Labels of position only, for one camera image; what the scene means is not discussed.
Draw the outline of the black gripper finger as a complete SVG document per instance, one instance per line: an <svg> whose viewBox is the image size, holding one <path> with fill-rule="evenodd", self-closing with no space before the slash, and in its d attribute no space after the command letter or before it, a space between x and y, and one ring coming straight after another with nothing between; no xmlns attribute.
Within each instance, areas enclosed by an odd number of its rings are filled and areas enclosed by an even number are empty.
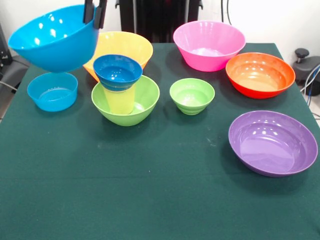
<svg viewBox="0 0 320 240"><path fill-rule="evenodd" d="M95 5L93 0L84 1L83 23L88 24L94 18Z"/></svg>
<svg viewBox="0 0 320 240"><path fill-rule="evenodd" d="M99 5L95 9L95 16L94 16L95 29L102 29L104 27L107 2L108 2L107 0L100 0Z"/></svg>

